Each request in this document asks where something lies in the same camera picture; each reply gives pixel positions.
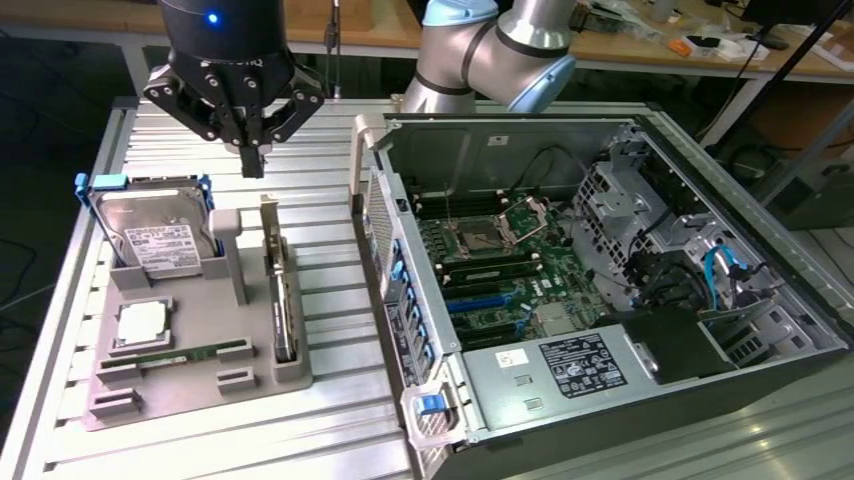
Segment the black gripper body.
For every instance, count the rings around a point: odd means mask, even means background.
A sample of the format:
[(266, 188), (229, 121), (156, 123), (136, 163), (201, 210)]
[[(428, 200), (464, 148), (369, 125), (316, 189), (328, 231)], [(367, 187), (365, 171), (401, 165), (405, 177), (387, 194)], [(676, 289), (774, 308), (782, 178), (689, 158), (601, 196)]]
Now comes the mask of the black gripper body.
[(161, 1), (169, 66), (192, 94), (214, 103), (265, 107), (287, 88), (295, 66), (287, 53), (280, 1)]

